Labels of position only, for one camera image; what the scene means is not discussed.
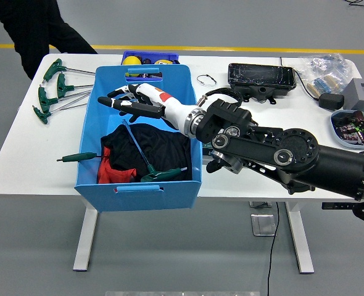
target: small bowl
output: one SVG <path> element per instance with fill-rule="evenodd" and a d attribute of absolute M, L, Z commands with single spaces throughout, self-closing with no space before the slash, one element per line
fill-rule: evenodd
<path fill-rule="evenodd" d="M 339 144 L 341 144 L 341 145 L 343 145 L 345 147 L 355 149 L 355 150 L 364 150 L 364 145 L 349 144 L 349 143 L 345 142 L 344 140 L 340 139 L 340 137 L 337 135 L 336 130 L 335 130 L 334 126 L 333 126 L 332 119 L 334 117 L 337 118 L 337 117 L 340 117 L 340 115 L 342 115 L 343 113 L 354 113 L 355 111 L 357 111 L 357 110 L 337 110 L 337 111 L 333 112 L 333 114 L 331 114 L 331 117 L 330 117 L 330 124 L 331 124 L 331 131 L 332 131 L 331 134 L 334 136 L 335 140 Z"/>

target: black adapter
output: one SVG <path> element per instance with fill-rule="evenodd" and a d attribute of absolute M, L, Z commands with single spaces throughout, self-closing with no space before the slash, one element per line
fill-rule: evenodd
<path fill-rule="evenodd" d="M 321 94 L 319 107 L 328 110 L 338 110 L 344 105 L 344 96 L 342 94 Z"/>

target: yellow floor line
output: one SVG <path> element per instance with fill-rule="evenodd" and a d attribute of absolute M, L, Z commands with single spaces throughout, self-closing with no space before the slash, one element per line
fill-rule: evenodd
<path fill-rule="evenodd" d="M 163 46 L 163 45 L 92 45 L 102 50 L 132 51 L 225 51 L 225 52 L 300 52 L 364 54 L 364 49 L 286 48 L 286 47 L 224 47 L 224 46 Z M 13 49 L 13 44 L 0 44 L 0 49 Z"/>

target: person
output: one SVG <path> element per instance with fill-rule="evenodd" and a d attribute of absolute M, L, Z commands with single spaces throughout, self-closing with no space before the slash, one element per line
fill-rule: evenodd
<path fill-rule="evenodd" d="M 69 54 L 97 54 L 61 17 L 57 0 L 0 0 L 0 21 L 33 79 L 49 45 Z"/>

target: plastic bag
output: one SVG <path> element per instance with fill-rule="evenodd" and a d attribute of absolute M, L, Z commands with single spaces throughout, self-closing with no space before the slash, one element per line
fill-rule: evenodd
<path fill-rule="evenodd" d="M 307 89 L 316 97 L 340 94 L 352 79 L 352 67 L 340 54 L 311 55 L 300 58 L 295 67 Z"/>

